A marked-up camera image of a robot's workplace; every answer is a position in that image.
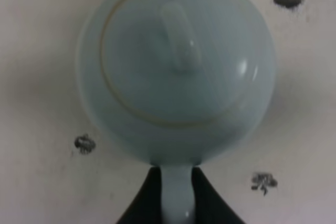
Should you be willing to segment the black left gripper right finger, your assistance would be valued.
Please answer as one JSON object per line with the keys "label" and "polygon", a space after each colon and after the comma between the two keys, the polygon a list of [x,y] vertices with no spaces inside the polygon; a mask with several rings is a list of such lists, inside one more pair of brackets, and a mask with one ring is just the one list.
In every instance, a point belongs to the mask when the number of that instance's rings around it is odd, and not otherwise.
{"label": "black left gripper right finger", "polygon": [[195,223],[245,223],[217,193],[199,167],[193,168],[193,189],[195,194]]}

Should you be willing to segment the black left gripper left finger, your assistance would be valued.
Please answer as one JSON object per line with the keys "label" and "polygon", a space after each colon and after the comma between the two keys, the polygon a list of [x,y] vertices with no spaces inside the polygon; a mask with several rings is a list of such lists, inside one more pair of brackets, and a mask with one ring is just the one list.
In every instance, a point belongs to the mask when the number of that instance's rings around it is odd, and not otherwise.
{"label": "black left gripper left finger", "polygon": [[151,167],[136,197],[117,221],[117,224],[162,223],[161,171]]}

